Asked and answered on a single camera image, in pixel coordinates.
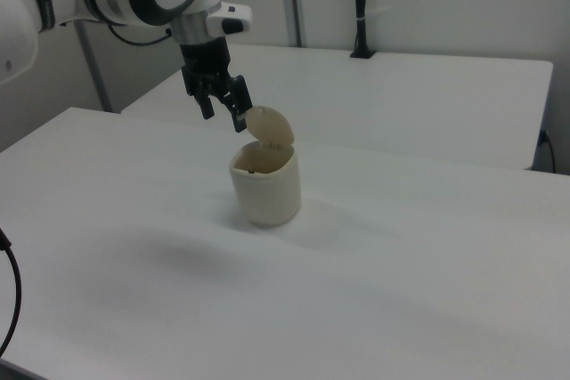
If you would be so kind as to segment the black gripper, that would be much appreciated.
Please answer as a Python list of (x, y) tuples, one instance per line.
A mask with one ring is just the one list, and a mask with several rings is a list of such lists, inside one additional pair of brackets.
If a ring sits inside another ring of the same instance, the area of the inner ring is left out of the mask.
[(236, 133), (247, 128), (246, 113), (251, 109), (251, 99), (245, 78), (232, 77), (228, 72), (231, 56), (225, 38), (215, 38), (203, 44), (181, 44), (184, 65), (183, 81), (186, 92), (194, 96), (201, 115), (209, 120), (215, 115), (206, 89), (214, 89), (214, 96), (222, 98), (223, 105), (232, 115)]

